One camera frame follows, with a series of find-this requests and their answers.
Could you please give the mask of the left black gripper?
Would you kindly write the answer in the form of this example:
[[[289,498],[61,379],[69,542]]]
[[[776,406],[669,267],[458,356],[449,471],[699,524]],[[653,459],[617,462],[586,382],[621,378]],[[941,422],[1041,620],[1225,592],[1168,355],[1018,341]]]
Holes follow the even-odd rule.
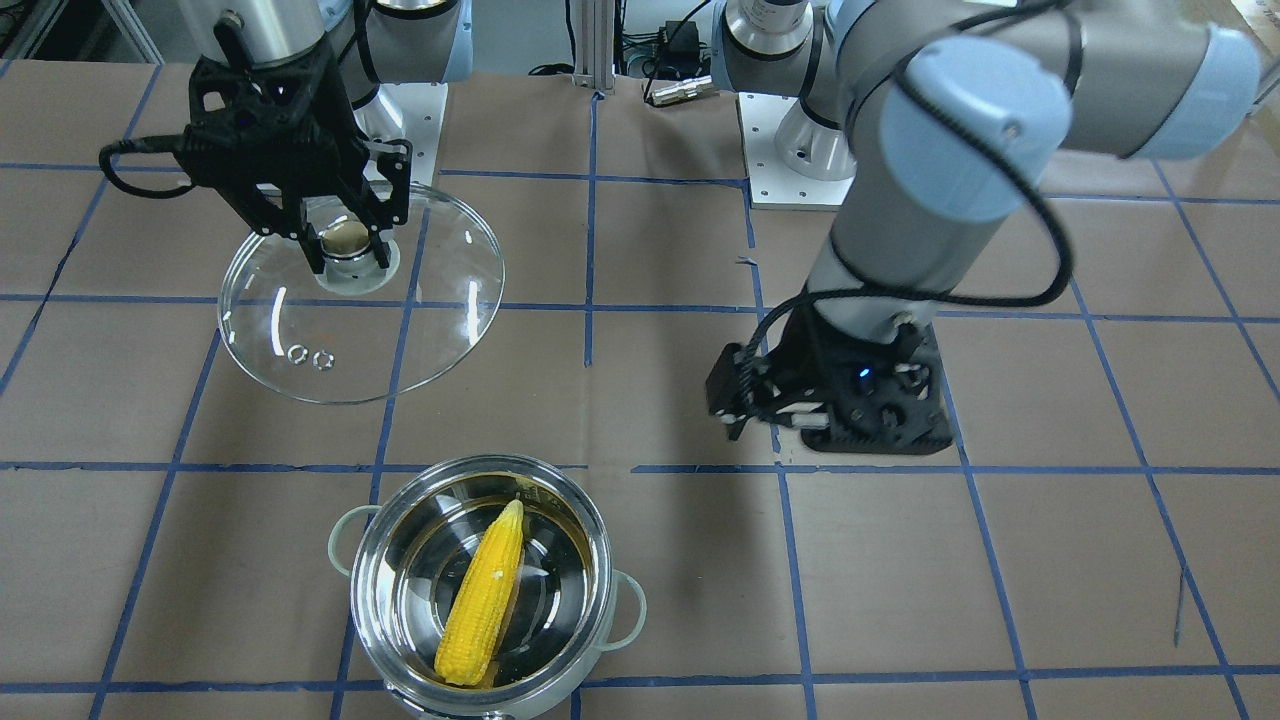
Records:
[[[886,343],[845,334],[788,300],[707,378],[707,411],[737,442],[750,420],[823,454],[925,456],[954,443],[934,332],[896,325]]]

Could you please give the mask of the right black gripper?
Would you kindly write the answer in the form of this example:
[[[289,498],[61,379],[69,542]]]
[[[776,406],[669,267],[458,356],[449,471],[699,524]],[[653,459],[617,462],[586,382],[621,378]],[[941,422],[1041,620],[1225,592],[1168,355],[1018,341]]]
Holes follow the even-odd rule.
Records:
[[[243,40],[218,45],[225,60],[201,58],[189,79],[180,168],[251,229],[293,240],[312,275],[326,260],[306,202],[338,199],[364,229],[349,260],[390,272],[387,234],[410,218],[411,143],[370,149],[326,40],[266,65]]]

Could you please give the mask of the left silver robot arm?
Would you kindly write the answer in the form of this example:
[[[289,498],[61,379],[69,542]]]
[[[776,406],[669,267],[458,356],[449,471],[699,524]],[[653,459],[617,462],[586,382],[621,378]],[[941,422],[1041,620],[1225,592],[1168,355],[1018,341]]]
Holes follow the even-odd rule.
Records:
[[[817,452],[928,455],[952,443],[932,322],[940,305],[1042,307],[1074,270],[1039,184],[1061,149],[1189,159],[1251,110],[1249,35],[1175,1],[726,3],[730,78],[809,47],[794,96],[823,97],[854,176],[800,292],[705,383],[749,421]]]

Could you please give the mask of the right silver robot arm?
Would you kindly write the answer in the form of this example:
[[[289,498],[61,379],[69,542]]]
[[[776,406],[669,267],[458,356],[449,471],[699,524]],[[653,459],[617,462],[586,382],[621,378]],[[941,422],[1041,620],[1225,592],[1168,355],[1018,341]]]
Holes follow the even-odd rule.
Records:
[[[184,1],[204,33],[174,158],[253,231],[293,240],[323,274],[339,254],[307,218],[335,199],[389,269],[408,217],[412,145],[361,117],[384,85],[453,83],[474,69],[467,1]]]

